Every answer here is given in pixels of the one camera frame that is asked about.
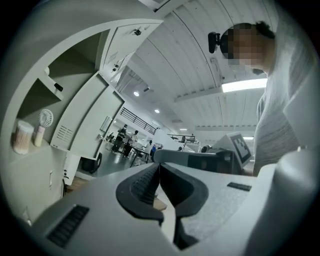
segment fluorescent light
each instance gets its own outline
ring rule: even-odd
[[[229,82],[229,83],[224,83],[222,85],[222,90],[224,93],[228,93],[233,91],[248,90],[248,89],[255,89],[255,88],[266,88],[267,81],[268,81],[267,78],[261,78],[261,79]]]
[[[255,137],[253,136],[244,136],[243,139],[247,141],[252,141]]]

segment small fan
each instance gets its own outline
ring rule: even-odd
[[[51,126],[54,121],[54,114],[49,109],[42,109],[40,111],[38,119],[39,119],[39,126],[34,139],[34,145],[36,147],[41,146],[41,142],[44,137],[46,127]]]

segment person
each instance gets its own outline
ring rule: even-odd
[[[129,158],[129,153],[132,147],[136,145],[137,141],[138,141],[138,131],[136,130],[134,134],[129,136],[128,142],[124,146],[124,152],[123,152],[124,157]]]
[[[115,141],[114,141],[114,145],[111,149],[112,152],[114,152],[114,153],[118,152],[118,150],[122,144],[123,139],[126,137],[127,127],[128,126],[125,124],[122,129],[118,130],[118,135],[116,136]]]
[[[266,88],[257,106],[254,176],[263,166],[275,164],[286,153],[297,150],[298,139],[283,110],[307,83],[308,75],[319,73],[311,41],[286,11],[276,8],[276,33],[263,21],[241,23],[229,28],[220,39],[225,58],[238,60],[256,75],[267,74]]]
[[[111,132],[111,133],[106,137],[106,140],[109,141],[109,142],[111,142],[112,138],[114,137],[113,134],[114,134],[114,133]]]
[[[192,136],[192,137],[191,137],[191,139],[190,139],[190,143],[195,143],[195,136],[194,136],[194,134],[192,133],[191,136]]]
[[[150,151],[150,157],[152,157],[155,154],[156,150],[157,150],[156,144],[153,144],[152,149]]]
[[[151,148],[152,148],[152,140],[150,140],[149,143],[147,143],[147,144],[145,145],[145,150],[144,150],[144,151],[150,155]],[[144,157],[143,160],[144,160],[144,161],[147,161],[148,155],[147,155],[147,154],[144,154],[143,157]]]
[[[111,135],[111,136],[109,137],[109,142],[111,142],[114,137],[115,137],[115,136]]]

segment white ceiling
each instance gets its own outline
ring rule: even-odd
[[[186,133],[202,143],[212,144],[232,131],[253,135],[263,89],[225,94],[210,94],[210,89],[266,76],[228,63],[219,49],[209,53],[208,33],[261,20],[275,31],[274,5],[269,0],[170,0],[156,12],[164,22],[132,56],[122,74],[126,79],[117,87],[150,112],[159,109],[158,117],[168,120],[169,128],[188,128]]]

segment vent grille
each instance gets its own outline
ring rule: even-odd
[[[56,137],[64,142],[70,142],[74,132],[67,127],[61,125]]]
[[[89,208],[76,205],[54,230],[50,232],[47,238],[57,246],[64,248],[88,211]]]
[[[118,52],[116,51],[114,54],[112,54],[112,55],[110,56],[109,61],[108,61],[108,64],[109,64],[110,62],[112,62],[112,61],[115,60],[115,58],[117,57],[117,54],[118,54]]]

